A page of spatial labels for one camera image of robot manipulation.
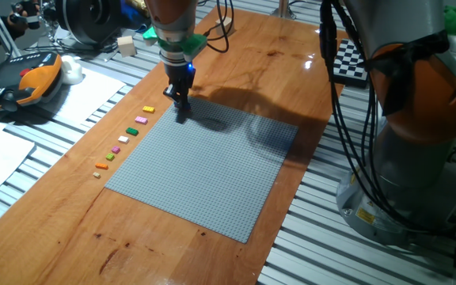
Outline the person hand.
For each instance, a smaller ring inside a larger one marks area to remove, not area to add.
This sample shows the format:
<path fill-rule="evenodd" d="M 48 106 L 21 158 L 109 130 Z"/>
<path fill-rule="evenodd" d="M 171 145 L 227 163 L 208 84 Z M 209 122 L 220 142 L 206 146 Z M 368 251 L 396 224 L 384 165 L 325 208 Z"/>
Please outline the person hand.
<path fill-rule="evenodd" d="M 18 30 L 37 30 L 40 27 L 40 4 L 36 0 L 20 0 L 11 4 L 7 21 Z"/>

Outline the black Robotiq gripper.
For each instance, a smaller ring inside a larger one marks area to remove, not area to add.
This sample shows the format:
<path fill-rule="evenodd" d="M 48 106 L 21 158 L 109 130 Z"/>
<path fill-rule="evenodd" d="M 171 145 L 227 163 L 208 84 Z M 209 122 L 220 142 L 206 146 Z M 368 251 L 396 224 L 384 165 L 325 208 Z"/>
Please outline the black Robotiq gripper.
<path fill-rule="evenodd" d="M 191 63 L 177 66 L 165 64 L 165 73 L 169 83 L 163 94 L 174 103 L 175 107 L 190 106 L 188 92 L 193 85 L 195 67 Z"/>

